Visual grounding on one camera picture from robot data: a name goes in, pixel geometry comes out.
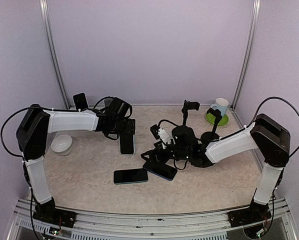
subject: phone on end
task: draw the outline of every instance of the phone on end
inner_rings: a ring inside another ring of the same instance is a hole
[[[133,155],[135,153],[134,135],[119,135],[119,151],[122,155]]]
[[[148,172],[143,168],[114,171],[115,184],[144,183],[148,180]]]
[[[73,100],[74,100],[75,108],[76,108],[77,111],[79,109],[81,111],[89,109],[89,104],[88,104],[88,101],[86,99],[86,96],[85,96],[84,92],[81,92],[79,94],[74,95]]]
[[[143,168],[147,171],[149,171],[152,174],[155,174],[159,177],[162,177],[166,180],[172,181],[178,172],[178,170],[174,167],[168,166],[166,164],[163,164],[161,162],[151,162],[147,161]]]

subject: metal extrusion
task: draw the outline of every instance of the metal extrusion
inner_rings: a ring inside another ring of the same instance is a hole
[[[67,91],[66,91],[66,88],[64,85],[59,61],[57,58],[57,54],[56,54],[56,50],[55,50],[55,46],[54,46],[54,42],[53,42],[53,34],[52,34],[47,0],[40,0],[40,10],[41,10],[41,15],[42,15],[42,19],[43,19],[44,28],[45,28],[45,34],[46,34],[49,54],[50,54],[53,68],[54,68],[55,75],[56,75],[57,85],[58,85],[64,106],[68,110],[71,108],[71,104],[70,104],[69,97],[68,97],[68,94],[67,94]]]
[[[274,218],[282,218],[284,229],[289,240],[297,240],[295,227],[289,207],[284,198],[275,201]],[[248,206],[235,207],[210,212],[185,214],[117,214],[91,212],[71,209],[77,213],[74,228],[62,227],[58,239],[68,240],[217,240],[227,239],[227,233],[242,229],[242,226],[231,227],[228,212],[244,209]],[[30,201],[20,199],[16,205],[9,231],[8,240],[16,240],[22,228],[31,230]],[[34,219],[37,234],[47,232],[51,225]]]
[[[244,82],[245,82],[245,79],[246,79],[247,70],[248,70],[251,55],[252,55],[252,49],[253,49],[253,43],[254,43],[254,39],[255,39],[258,19],[259,19],[260,7],[261,7],[261,0],[254,0],[252,17],[251,17],[250,26],[249,26],[248,40],[247,40],[247,46],[246,46],[246,50],[245,50],[245,54],[244,54],[243,65],[242,65],[242,68],[240,70],[239,80],[238,80],[237,88],[236,88],[234,98],[233,98],[233,101],[232,101],[232,106],[231,106],[234,111],[236,110],[236,108],[238,106],[239,99],[240,99],[241,94],[242,94]]]

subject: white small object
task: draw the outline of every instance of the white small object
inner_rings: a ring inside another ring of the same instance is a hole
[[[261,230],[259,230],[256,235],[259,236],[260,234],[262,234],[264,232],[264,228],[262,228]]]
[[[56,137],[51,143],[51,149],[60,156],[65,156],[72,151],[73,139],[70,135],[63,134]]]
[[[170,135],[162,127],[158,130],[158,135],[163,143],[165,143],[163,144],[163,149],[166,149],[166,145],[172,143]]]

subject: white mug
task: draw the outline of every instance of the white mug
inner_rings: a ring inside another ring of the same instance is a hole
[[[229,101],[224,98],[216,98],[215,103],[210,106],[212,109],[218,109],[222,117],[226,114],[229,107]]]

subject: green saucer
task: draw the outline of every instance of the green saucer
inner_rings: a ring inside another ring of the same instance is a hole
[[[215,117],[209,113],[209,114],[205,114],[205,118],[206,120],[214,125],[214,121],[215,121]],[[229,116],[227,116],[226,114],[223,116],[223,118],[219,121],[219,123],[217,124],[217,126],[224,126],[226,124],[228,124],[229,122]]]

